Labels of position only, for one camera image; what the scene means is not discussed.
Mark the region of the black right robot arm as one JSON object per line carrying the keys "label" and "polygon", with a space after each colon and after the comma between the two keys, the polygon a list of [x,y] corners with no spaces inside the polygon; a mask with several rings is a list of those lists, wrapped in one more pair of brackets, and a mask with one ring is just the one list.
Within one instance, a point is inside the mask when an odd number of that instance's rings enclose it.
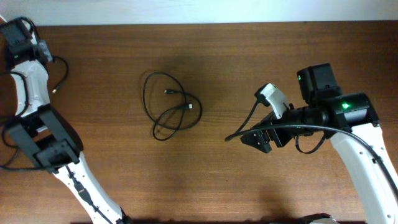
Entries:
{"label": "black right robot arm", "polygon": [[297,80],[306,106],[296,108],[267,83],[255,93],[256,104],[271,106],[272,112],[251,129],[239,127],[232,136],[264,153],[271,152],[271,142],[284,147],[294,140],[301,152],[301,137],[322,132],[308,153],[329,140],[349,172],[367,223],[397,223],[397,173],[371,100],[364,93],[344,94],[328,63],[298,71]]}

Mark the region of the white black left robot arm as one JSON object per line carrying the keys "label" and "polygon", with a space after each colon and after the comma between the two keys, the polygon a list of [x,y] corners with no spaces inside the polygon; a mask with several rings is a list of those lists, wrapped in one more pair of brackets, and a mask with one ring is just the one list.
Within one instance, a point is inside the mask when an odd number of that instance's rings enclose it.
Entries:
{"label": "white black left robot arm", "polygon": [[34,23],[18,17],[1,25],[17,109],[2,131],[33,164],[64,183],[93,223],[131,223],[90,171],[83,143],[73,127],[50,104],[47,64],[58,58],[40,38]]}

